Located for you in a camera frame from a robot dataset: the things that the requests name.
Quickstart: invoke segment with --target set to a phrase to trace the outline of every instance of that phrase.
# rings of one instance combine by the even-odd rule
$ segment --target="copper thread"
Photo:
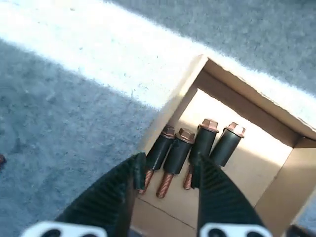
[[[148,187],[153,175],[154,175],[154,170],[152,170],[152,169],[147,170],[146,177],[145,177],[145,189],[139,190],[140,194],[144,194],[146,192],[147,187]]]
[[[168,188],[171,184],[172,178],[173,178],[173,174],[165,173],[163,175],[161,184],[160,184],[159,189],[157,190],[157,193],[156,193],[156,196],[158,198],[164,198],[164,196],[166,196],[166,193],[168,192]]]
[[[192,170],[191,165],[189,165],[188,172],[187,172],[186,177],[185,177],[184,182],[183,182],[183,188],[185,190],[191,189],[191,182],[192,182],[192,171],[191,170]]]

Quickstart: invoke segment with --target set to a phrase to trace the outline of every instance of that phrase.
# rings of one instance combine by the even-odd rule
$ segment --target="black rubber sleeve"
[[[173,139],[166,138],[162,135],[155,141],[153,147],[147,154],[146,168],[152,170],[159,170],[168,153]]]
[[[170,151],[163,165],[163,169],[168,174],[179,174],[184,161],[190,151],[192,144],[175,138],[171,145]]]
[[[224,129],[209,158],[219,166],[225,166],[236,149],[241,137]]]

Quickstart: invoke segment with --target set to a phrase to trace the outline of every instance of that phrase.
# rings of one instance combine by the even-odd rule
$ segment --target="bolt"
[[[157,190],[156,196],[158,198],[164,198],[166,195],[169,186],[171,184],[173,174],[164,173],[159,189]]]
[[[209,130],[209,131],[212,131],[212,132],[218,132],[217,125],[218,125],[218,122],[216,122],[216,121],[214,121],[212,119],[206,118],[206,119],[203,120],[203,123],[201,123],[198,126],[198,128],[201,126],[204,129],[206,129],[206,130]]]
[[[174,130],[174,127],[170,126],[170,125],[166,125],[161,134],[162,136],[166,137],[166,138],[174,138],[174,133],[175,133],[175,130]]]
[[[177,138],[179,138],[180,140],[186,142],[186,143],[190,143],[193,144],[194,143],[194,132],[186,129],[186,128],[180,128],[179,132],[176,134]]]
[[[246,129],[244,127],[238,125],[237,123],[232,122],[228,127],[226,127],[226,129],[229,130],[230,132],[233,132],[238,137],[244,138],[244,133],[245,133]]]
[[[145,177],[145,189],[141,189],[139,191],[140,194],[144,194],[146,192],[147,187],[148,187],[153,175],[154,175],[154,170],[152,170],[152,169],[147,170],[146,177]]]
[[[193,170],[192,165],[189,165],[186,177],[185,177],[184,182],[183,182],[183,188],[185,190],[190,190],[191,189],[192,170]]]

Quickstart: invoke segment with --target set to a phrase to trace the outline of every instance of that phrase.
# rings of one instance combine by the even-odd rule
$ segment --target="cardboard edge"
[[[220,80],[222,83],[226,84],[228,87],[230,87],[231,89],[235,90],[236,92],[238,92],[239,94],[241,94],[242,96],[244,96],[245,98],[247,98],[248,100],[252,101],[254,104],[256,104],[258,107],[260,107],[261,109],[263,109],[264,111],[266,111],[267,113],[271,114],[273,117],[275,117],[276,119],[278,119],[280,122],[282,122],[283,124],[287,125],[288,127],[290,127],[291,129],[293,129],[294,131],[300,133],[301,135],[304,135],[306,137],[309,137],[310,139],[315,140],[316,139],[316,128],[310,126],[308,123],[306,123],[303,119],[295,116],[294,114],[292,114],[291,112],[289,112],[288,110],[282,108],[282,106],[280,104],[278,104],[277,102],[275,102],[272,98],[266,96],[265,94],[263,94],[262,92],[258,91],[256,88],[252,87],[251,85],[249,85],[245,79],[241,76],[239,76],[238,74],[235,74],[232,70],[230,70],[227,67],[224,67],[220,64],[218,64],[217,62],[215,62],[214,60],[212,60],[210,57],[208,57],[208,63],[213,63],[215,67],[218,67],[220,70],[222,70],[223,72],[227,72],[229,74],[231,74],[233,77],[237,78],[240,82],[242,82],[244,84],[244,86],[247,86],[249,89],[253,90],[253,92],[255,92],[257,94],[257,96],[262,97],[263,99],[265,99],[267,102],[271,103],[271,106],[274,107],[275,110],[277,111],[282,111],[283,113],[286,114],[286,116],[289,118],[293,118],[296,124],[286,124],[282,121],[282,119],[280,119],[278,117],[277,112],[273,113],[272,110],[267,111],[267,109],[263,108],[260,104],[255,103],[254,101],[252,101],[252,99],[250,98],[250,96],[247,96],[246,94],[241,93],[240,91],[235,90],[235,87],[232,85],[232,83],[234,83],[232,81],[232,83],[224,81],[220,78],[218,78],[216,75],[214,75],[213,72],[206,70],[208,73],[210,73],[211,75],[213,75],[215,78],[217,78],[218,80]],[[297,128],[298,124],[300,123],[301,126],[303,126],[303,130],[300,128]]]
[[[148,153],[153,146],[155,140],[158,138],[164,126],[169,122],[174,112],[179,107],[189,88],[198,77],[199,73],[205,66],[208,58],[206,55],[199,55],[195,57],[189,64],[188,69],[182,75],[176,88],[168,96],[167,103],[158,112],[158,116],[150,124],[146,130],[141,142],[138,145],[138,150]]]
[[[255,205],[274,236],[281,236],[316,185],[316,141],[303,137]]]

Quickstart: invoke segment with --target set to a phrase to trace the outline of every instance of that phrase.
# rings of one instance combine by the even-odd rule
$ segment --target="hex bolt head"
[[[203,127],[206,130],[212,131],[212,132],[219,132],[217,130],[218,122],[216,122],[210,118],[204,119],[203,122],[199,126]]]
[[[239,124],[232,122],[228,127],[226,127],[227,130],[230,132],[233,132],[236,134],[238,137],[244,138],[244,133],[246,129]]]
[[[193,144],[194,143],[194,132],[190,131],[189,129],[186,128],[180,128],[179,132],[176,134],[177,138],[180,140]]]
[[[161,132],[161,134],[165,136],[166,138],[172,138],[172,139],[174,138],[174,133],[175,133],[174,127],[168,124],[163,128]]]

